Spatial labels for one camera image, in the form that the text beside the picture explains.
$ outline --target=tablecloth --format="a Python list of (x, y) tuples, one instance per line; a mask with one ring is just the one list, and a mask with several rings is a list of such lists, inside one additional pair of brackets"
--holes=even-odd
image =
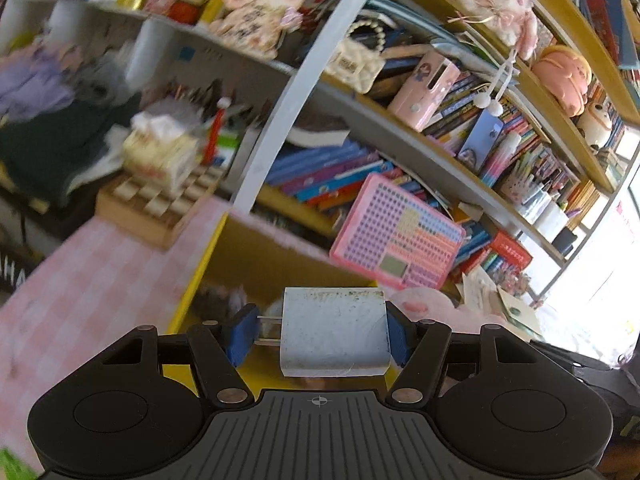
[(163, 253), (93, 218), (0, 308), (0, 448), (42, 467), (27, 436), (33, 403), (140, 324), (165, 332), (230, 204), (208, 199)]

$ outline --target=chessboard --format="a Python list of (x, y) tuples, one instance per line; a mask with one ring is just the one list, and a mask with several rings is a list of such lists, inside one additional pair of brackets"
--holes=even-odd
[(148, 243), (168, 249), (218, 186), (221, 170), (197, 166), (175, 190), (121, 174), (98, 193), (96, 214)]

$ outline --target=yellow storage bin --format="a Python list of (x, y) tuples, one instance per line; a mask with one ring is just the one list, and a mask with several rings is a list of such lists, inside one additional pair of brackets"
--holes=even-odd
[[(224, 215), (182, 297), (169, 333), (185, 332), (192, 324), (201, 321), (190, 312), (191, 301), (201, 283), (227, 288), (242, 285), (249, 301), (261, 310), (277, 300), (287, 286), (376, 286), (369, 278), (290, 248), (290, 236), (283, 234), (282, 240), (278, 237), (279, 242), (241, 219)], [(254, 346), (238, 368), (254, 396), (257, 397), (265, 388), (300, 389), (305, 386), (298, 379), (282, 375), (279, 357), (279, 348)], [(195, 391), (188, 366), (165, 365), (164, 374)], [(324, 387), (386, 392), (382, 376), (328, 380)]]

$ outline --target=blue gripper pad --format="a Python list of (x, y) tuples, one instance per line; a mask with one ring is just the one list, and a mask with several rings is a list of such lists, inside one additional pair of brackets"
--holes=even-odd
[(226, 331), (226, 357), (235, 368), (242, 364), (258, 335), (258, 314), (258, 307), (254, 304), (245, 305), (233, 317)]
[(389, 311), (386, 313), (386, 322), (389, 326), (391, 355), (398, 366), (404, 367), (411, 356), (409, 345), (406, 341), (406, 334), (404, 333), (404, 327)]

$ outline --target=purple clothing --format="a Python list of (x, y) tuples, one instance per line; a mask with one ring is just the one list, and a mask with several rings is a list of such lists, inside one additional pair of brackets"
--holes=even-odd
[(62, 110), (73, 100), (56, 57), (43, 48), (0, 65), (0, 115), (12, 122)]

